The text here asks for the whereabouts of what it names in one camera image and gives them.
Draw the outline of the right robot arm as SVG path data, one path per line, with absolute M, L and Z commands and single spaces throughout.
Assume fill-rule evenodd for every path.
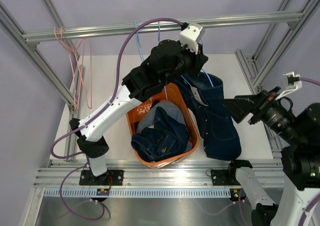
M 236 123 L 263 122 L 288 145 L 281 150 L 284 189 L 280 203 L 266 194 L 248 160 L 233 160 L 227 179 L 240 184 L 249 200 L 252 225 L 308 225 L 320 201 L 320 105 L 310 104 L 298 116 L 286 109 L 279 87 L 256 95 L 235 96 L 222 104 Z

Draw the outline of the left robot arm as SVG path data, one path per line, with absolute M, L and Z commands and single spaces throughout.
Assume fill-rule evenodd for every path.
M 87 157 L 90 178 L 102 185 L 108 179 L 105 154 L 109 146 L 104 133 L 133 108 L 160 93 L 163 88 L 187 73 L 197 75 L 208 57 L 202 44 L 163 40 L 153 47 L 140 66 L 118 80 L 112 96 L 84 119 L 72 119 L 69 124 L 77 135 L 77 144 Z

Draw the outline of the light blue hanger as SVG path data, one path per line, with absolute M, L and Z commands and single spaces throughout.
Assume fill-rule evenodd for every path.
M 141 61 L 143 62 L 145 59 L 144 59 L 144 54 L 143 54 L 143 51 L 142 51 L 142 48 L 141 48 L 141 42 L 140 42 L 140 37 L 139 37 L 139 33 L 138 32 L 136 32 L 135 38 L 136 38 L 136 46 L 137 46 L 137 49 L 138 49 L 139 57 L 140 57 Z
M 160 22 L 158 22 L 157 40 L 160 45 L 160 63 L 159 64 L 160 64 L 162 74 L 163 74 L 165 98 L 168 99 L 168 93 L 167 93 L 167 89 L 166 89 L 166 84 L 168 82 L 168 80 L 167 80 L 168 68 L 166 66 L 166 58 L 168 57 L 168 48 L 167 47 L 168 47 L 168 44 L 170 41 L 168 41 L 168 40 L 161 41 Z
M 213 83 L 211 77 L 203 68 L 204 64 L 208 61 L 208 57 L 203 54 L 203 40 L 202 39 L 200 40 L 199 46 L 200 46 L 200 48 L 198 49 L 198 54 L 195 57 L 195 59 L 196 59 L 196 66 L 195 67 L 197 68 L 198 71 L 199 70 L 203 71 L 203 73 L 207 76 L 211 86 L 214 87 L 214 83 Z

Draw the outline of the dark blue denim garment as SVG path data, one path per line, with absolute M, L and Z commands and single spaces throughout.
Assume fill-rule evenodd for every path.
M 186 125 L 165 116 L 162 108 L 157 108 L 152 128 L 131 137 L 131 146 L 146 162 L 168 159 L 192 149 Z

